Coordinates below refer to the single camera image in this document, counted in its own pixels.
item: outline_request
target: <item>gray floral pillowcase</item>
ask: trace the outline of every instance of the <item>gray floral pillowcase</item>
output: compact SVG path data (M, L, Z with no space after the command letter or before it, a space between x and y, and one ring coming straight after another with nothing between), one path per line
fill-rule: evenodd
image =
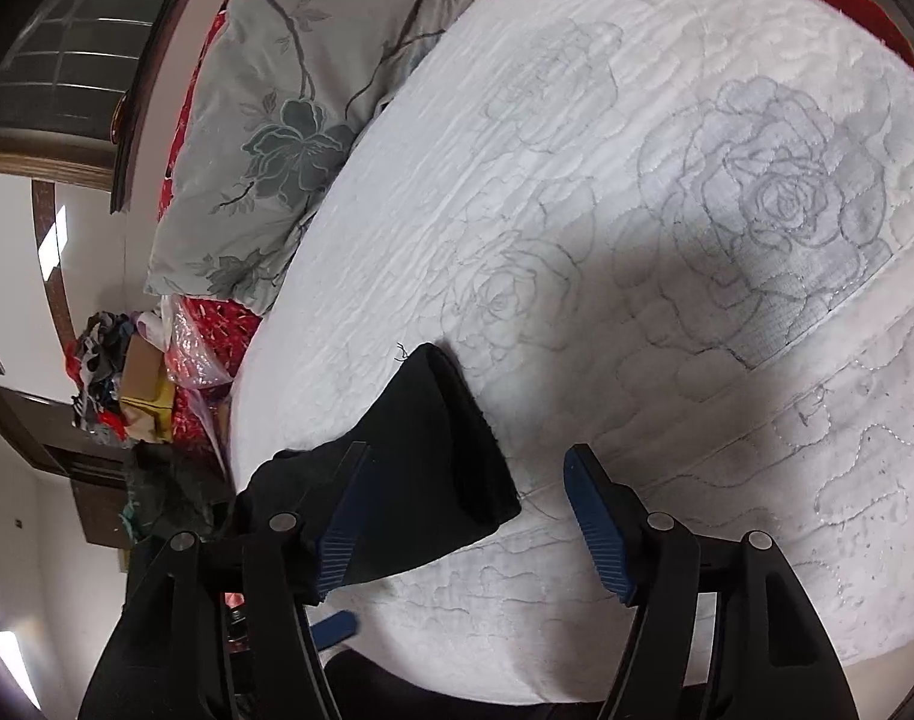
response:
M364 127L473 0L230 0L146 290L268 311Z

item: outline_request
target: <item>wooden frame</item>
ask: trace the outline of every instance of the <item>wooden frame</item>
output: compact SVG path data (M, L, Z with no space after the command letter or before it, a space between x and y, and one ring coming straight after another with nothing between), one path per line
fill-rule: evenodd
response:
M33 179L31 191L33 233L36 235L36 245L39 248L56 222L56 186L53 186L52 181ZM60 265L57 265L45 279L44 290L47 293L53 327L56 329L57 338L60 339L60 348L66 349L69 343L76 340L76 332L70 316L70 303L67 301L67 289L63 283L63 269Z
M38 471L55 473L57 476L70 474L60 466L50 452L47 452L21 422L14 410L0 394L0 436L26 462Z
M110 191L110 143L46 132L0 130L0 173Z

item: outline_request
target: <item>white wall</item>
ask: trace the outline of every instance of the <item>white wall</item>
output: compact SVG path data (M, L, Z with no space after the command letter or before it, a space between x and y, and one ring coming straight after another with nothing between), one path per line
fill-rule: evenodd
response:
M33 233L31 180L0 175L0 385L69 402L76 392L50 316Z
M143 292L156 216L110 214L108 191L57 184L56 208L67 209L67 244L60 254L63 286L76 333L98 311L146 311L157 300Z
M17 635L49 720L76 717L126 586L117 551L83 537L70 483L0 437L0 630Z
M117 550L86 542L70 482L41 474L39 485L44 608L67 693L79 707L119 620L127 574L119 570Z
M23 523L18 528L15 520ZM37 479L0 437L0 631L13 631L43 712L50 720L76 713L47 627L40 576Z

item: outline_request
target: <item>bed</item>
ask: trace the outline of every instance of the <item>bed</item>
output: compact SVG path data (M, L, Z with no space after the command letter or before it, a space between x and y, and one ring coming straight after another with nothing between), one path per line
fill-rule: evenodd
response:
M604 696L631 615L562 491L574 442L698 532L772 533L844 662L914 638L914 73L822 2L478 0L296 251L234 384L236 483L343 433L422 341L524 512L331 593L378 664Z

